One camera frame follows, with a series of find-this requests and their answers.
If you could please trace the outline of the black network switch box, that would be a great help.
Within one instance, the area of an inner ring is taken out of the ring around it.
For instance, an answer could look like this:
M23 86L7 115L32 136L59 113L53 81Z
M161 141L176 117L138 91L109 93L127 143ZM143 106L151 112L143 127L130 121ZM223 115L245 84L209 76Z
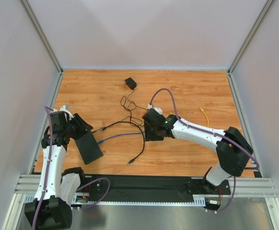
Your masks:
M103 156L103 153L91 131L76 139L75 143L85 165L92 163Z

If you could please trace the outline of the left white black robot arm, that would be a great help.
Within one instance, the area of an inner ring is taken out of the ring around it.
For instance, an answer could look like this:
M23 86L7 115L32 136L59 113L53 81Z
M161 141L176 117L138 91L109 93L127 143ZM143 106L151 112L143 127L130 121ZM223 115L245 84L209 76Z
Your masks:
M48 112L49 126L41 141L43 166L32 202L24 213L34 230L64 230L71 227L72 200L83 183L83 170L62 171L70 139L78 140L92 129L78 114L67 110Z

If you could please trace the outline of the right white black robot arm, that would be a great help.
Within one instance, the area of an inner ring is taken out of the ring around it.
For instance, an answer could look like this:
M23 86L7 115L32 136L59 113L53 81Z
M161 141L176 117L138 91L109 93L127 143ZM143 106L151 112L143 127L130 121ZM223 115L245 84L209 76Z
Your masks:
M241 176L253 155L250 144L234 127L227 130L204 127L175 115L164 117L155 108L149 109L142 118L146 141L160 141L164 138L183 139L214 151L219 163L205 175L205 180L214 186L220 185L231 176Z

